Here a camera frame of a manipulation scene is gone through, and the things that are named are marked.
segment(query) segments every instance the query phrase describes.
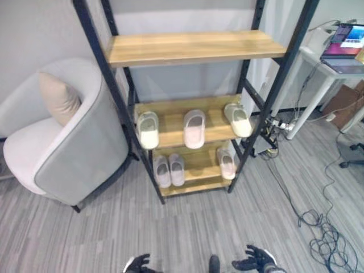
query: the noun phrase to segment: slipper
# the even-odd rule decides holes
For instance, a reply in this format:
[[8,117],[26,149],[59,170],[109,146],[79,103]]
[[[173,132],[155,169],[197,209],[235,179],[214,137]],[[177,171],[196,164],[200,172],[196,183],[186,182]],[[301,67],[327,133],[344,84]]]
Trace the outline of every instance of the slipper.
[[184,184],[184,160],[178,154],[171,154],[168,158],[169,169],[171,170],[171,179],[174,186],[182,186]]
[[154,149],[159,144],[158,116],[154,112],[141,114],[136,123],[140,145],[147,150]]
[[184,116],[184,144],[187,148],[198,149],[205,143],[206,116],[201,110],[191,110]]
[[217,151],[217,159],[220,164],[221,176],[222,178],[231,180],[235,178],[235,164],[234,160],[231,157],[228,149],[226,148],[218,148]]
[[251,135],[253,128],[242,105],[227,104],[224,108],[224,114],[235,135],[241,138],[247,138]]
[[167,158],[158,156],[153,163],[155,178],[161,188],[168,188],[171,185],[171,174],[168,169]]

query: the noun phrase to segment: wooden shelf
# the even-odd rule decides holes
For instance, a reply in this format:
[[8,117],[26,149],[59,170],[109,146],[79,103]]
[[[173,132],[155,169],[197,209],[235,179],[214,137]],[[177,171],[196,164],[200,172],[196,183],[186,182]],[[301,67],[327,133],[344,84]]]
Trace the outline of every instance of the wooden shelf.
[[216,157],[216,149],[226,145],[226,142],[206,144],[200,149],[191,150],[186,147],[155,150],[154,157],[179,154],[185,162],[185,181],[206,179],[221,176],[220,166]]
[[222,177],[213,177],[197,181],[186,182],[183,186],[160,189],[162,196],[182,195],[184,193],[205,191],[208,189],[217,189],[227,187],[231,184],[231,180],[223,179]]
[[136,104],[136,117],[145,111],[154,111],[159,119],[159,145],[157,148],[184,146],[183,124],[185,114],[201,109],[206,115],[205,143],[237,138],[224,116],[224,106],[240,103],[241,96],[221,96]]
[[114,67],[205,63],[283,57],[286,48],[259,30],[115,36],[107,57]]

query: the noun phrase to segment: shoe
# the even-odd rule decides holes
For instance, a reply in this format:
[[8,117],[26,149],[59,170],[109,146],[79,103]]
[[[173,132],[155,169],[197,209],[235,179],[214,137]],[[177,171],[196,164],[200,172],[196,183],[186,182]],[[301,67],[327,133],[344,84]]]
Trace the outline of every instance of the shoe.
[[171,154],[168,158],[169,169],[171,170],[172,184],[180,187],[184,184],[184,160],[178,154]]
[[184,143],[187,148],[198,149],[205,143],[206,116],[201,110],[189,111],[184,117]]
[[167,158],[158,156],[153,163],[155,178],[161,188],[168,188],[171,185],[171,174],[168,169]]
[[218,148],[217,159],[220,164],[221,176],[224,179],[234,179],[235,178],[235,164],[227,148]]
[[154,112],[141,114],[136,122],[140,145],[147,150],[154,149],[159,144],[158,116]]
[[227,104],[224,108],[224,114],[235,135],[241,138],[247,138],[251,135],[253,128],[242,105]]
[[220,260],[216,255],[210,257],[209,273],[220,273]]

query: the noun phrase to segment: floor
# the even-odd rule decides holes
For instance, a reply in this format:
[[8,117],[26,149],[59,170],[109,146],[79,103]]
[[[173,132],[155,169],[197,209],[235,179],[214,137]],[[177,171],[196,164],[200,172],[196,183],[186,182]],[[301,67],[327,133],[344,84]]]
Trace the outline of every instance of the floor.
[[[274,161],[300,212],[329,208],[321,190],[330,182],[324,168],[338,156],[337,134],[318,121],[280,142]],[[363,135],[362,123],[340,136],[344,156],[357,156],[347,146]],[[330,220],[356,249],[363,270],[364,167],[334,164],[329,173],[336,180],[327,189],[334,203]],[[312,233],[297,226],[262,158],[248,160],[231,194],[195,193],[169,198],[165,206],[142,164],[132,162],[81,207],[77,214],[15,179],[0,182],[0,272],[120,272],[130,256],[143,253],[151,253],[151,267],[159,271],[207,272],[210,255],[217,254],[222,272],[236,272],[231,261],[245,257],[247,243],[268,249],[287,272],[327,272],[311,258]]]

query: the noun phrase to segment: gloved hand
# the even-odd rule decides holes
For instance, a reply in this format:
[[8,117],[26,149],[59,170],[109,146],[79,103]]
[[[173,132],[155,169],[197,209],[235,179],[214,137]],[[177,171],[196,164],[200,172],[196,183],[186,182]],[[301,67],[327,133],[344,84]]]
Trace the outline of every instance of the gloved hand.
[[259,249],[253,245],[247,245],[248,249],[245,253],[248,254],[248,258],[245,260],[234,260],[231,262],[236,270],[248,271],[256,269],[259,273],[264,273],[265,265],[276,265],[275,259],[266,250]]
[[154,273],[153,269],[149,269],[148,267],[144,266],[145,264],[149,264],[149,257],[150,254],[143,254],[136,258],[131,257],[127,262],[123,273]]

